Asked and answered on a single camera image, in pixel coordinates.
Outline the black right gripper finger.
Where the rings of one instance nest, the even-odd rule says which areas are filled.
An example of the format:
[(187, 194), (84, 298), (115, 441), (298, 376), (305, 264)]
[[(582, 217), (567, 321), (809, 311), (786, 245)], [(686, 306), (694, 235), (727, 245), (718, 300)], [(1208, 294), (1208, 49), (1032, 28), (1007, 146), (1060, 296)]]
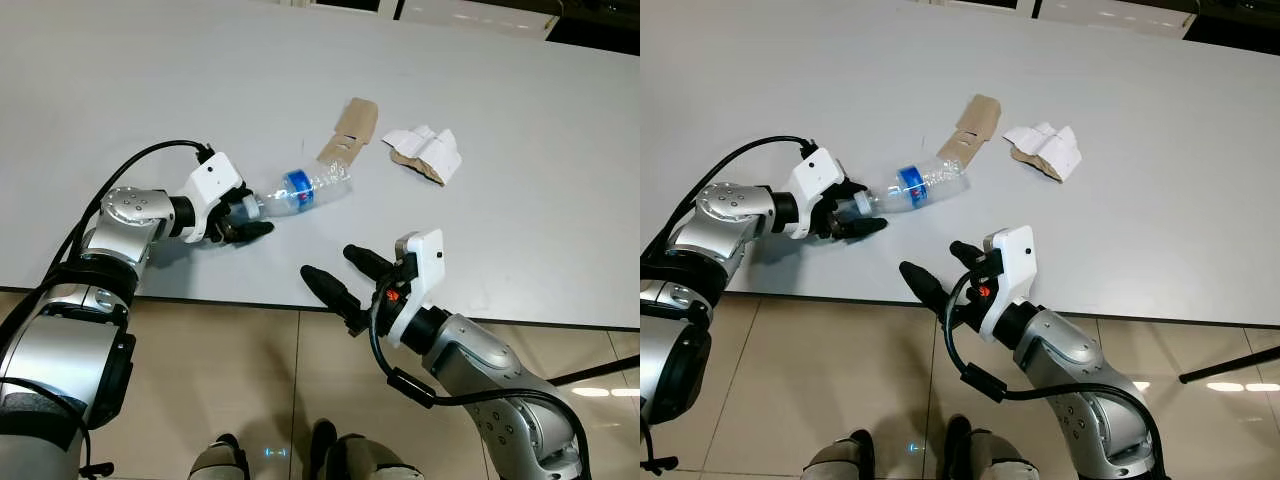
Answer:
[(301, 266), (300, 275), (312, 294), (343, 320), (351, 335), (360, 335), (369, 329), (367, 314), (361, 307), (361, 301), (335, 276), (311, 265)]
[(357, 244), (347, 244), (343, 248), (343, 256), (370, 280), (385, 282), (396, 279), (397, 266), (372, 250)]
[(951, 300), (951, 291), (945, 288), (940, 280), (924, 268), (909, 261), (899, 264), (899, 273), (911, 293), (920, 303), (932, 311), (940, 324), (945, 321), (947, 305)]
[(983, 248), (954, 241), (948, 246), (948, 251), (970, 273), (987, 273), (989, 270), (989, 253)]

